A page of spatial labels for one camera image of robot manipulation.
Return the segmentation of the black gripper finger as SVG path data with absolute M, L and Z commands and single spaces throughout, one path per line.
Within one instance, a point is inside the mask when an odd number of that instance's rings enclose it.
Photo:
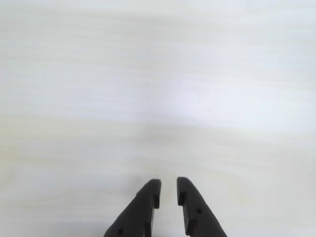
M 161 180 L 151 179 L 106 230 L 104 237 L 151 237 L 154 211 L 160 205 Z
M 183 208 L 185 234 L 190 237 L 225 237 L 219 221 L 187 177 L 177 178 L 177 202 Z

